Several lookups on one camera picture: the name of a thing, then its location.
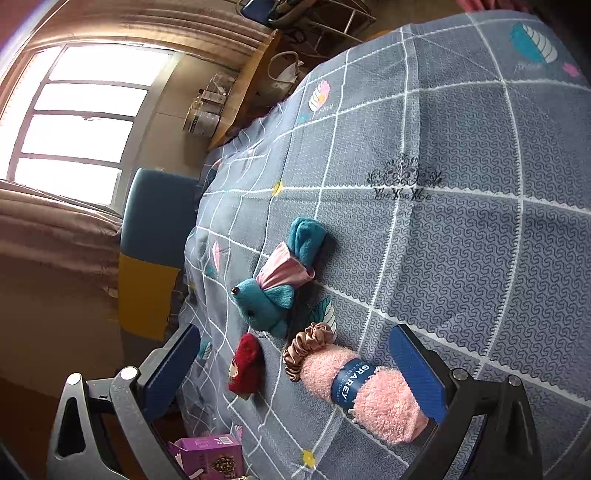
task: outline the pink fluffy dishcloth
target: pink fluffy dishcloth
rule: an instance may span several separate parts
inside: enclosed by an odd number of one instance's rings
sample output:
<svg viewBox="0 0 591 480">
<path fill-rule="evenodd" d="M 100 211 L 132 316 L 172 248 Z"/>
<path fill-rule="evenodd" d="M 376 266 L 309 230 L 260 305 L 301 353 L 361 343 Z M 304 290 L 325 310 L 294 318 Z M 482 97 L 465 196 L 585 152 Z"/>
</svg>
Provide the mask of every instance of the pink fluffy dishcloth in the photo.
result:
<svg viewBox="0 0 591 480">
<path fill-rule="evenodd" d="M 309 353 L 300 372 L 306 390 L 332 402 L 333 380 L 341 367 L 354 358 L 357 358 L 354 351 L 337 345 L 326 345 Z M 349 412 L 388 443 L 412 442 L 428 423 L 402 374 L 386 367 L 378 367 L 359 389 Z"/>
</svg>

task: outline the bed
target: bed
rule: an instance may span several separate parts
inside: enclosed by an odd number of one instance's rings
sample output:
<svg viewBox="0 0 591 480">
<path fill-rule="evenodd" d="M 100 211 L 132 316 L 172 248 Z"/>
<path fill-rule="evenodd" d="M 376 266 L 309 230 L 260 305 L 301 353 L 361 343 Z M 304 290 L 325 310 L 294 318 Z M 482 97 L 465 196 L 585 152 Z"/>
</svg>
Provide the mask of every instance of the bed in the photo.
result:
<svg viewBox="0 0 591 480">
<path fill-rule="evenodd" d="M 229 290 L 309 216 L 330 238 L 291 335 L 329 298 L 336 343 L 367 361 L 395 366 L 387 336 L 405 322 L 451 367 L 519 375 L 545 477 L 571 472 L 591 437 L 590 152 L 589 85 L 527 14 L 406 25 L 314 69 L 206 159 L 179 315 L 210 343 L 179 395 L 189 433 L 243 425 L 262 480 L 398 478 L 417 454 L 291 383 L 286 340 L 265 332 L 264 387 L 248 401 L 227 389 L 246 332 Z"/>
</svg>

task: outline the scrunchie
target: scrunchie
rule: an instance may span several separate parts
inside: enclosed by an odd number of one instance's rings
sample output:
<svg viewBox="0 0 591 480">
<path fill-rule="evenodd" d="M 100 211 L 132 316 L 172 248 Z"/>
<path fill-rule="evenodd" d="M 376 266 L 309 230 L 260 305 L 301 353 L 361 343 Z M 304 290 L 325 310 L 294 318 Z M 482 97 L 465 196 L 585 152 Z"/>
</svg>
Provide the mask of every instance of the scrunchie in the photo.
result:
<svg viewBox="0 0 591 480">
<path fill-rule="evenodd" d="M 283 352 L 285 373 L 292 382 L 300 381 L 301 364 L 308 354 L 315 352 L 334 341 L 333 332 L 325 323 L 312 323 L 298 333 L 291 345 Z"/>
</svg>

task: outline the yellow fabric panel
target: yellow fabric panel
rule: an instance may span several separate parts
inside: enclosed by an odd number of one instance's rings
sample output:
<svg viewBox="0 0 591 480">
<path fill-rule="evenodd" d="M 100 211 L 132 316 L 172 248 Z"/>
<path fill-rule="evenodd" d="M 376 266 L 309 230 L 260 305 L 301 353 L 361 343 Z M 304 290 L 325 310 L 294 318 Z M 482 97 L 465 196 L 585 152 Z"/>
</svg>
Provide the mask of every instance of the yellow fabric panel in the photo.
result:
<svg viewBox="0 0 591 480">
<path fill-rule="evenodd" d="M 164 340 L 178 268 L 119 254 L 119 324 L 129 333 Z"/>
</svg>

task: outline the blue paper band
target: blue paper band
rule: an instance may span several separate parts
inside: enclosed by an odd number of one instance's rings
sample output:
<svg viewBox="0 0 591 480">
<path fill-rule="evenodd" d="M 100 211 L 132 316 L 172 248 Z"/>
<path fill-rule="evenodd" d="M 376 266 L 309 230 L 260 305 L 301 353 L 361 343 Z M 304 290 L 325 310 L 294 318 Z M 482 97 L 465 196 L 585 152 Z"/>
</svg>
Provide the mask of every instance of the blue paper band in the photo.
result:
<svg viewBox="0 0 591 480">
<path fill-rule="evenodd" d="M 375 367 L 359 358 L 353 358 L 345 363 L 330 388 L 330 396 L 339 407 L 345 410 L 353 408 L 357 392 L 375 373 Z"/>
</svg>

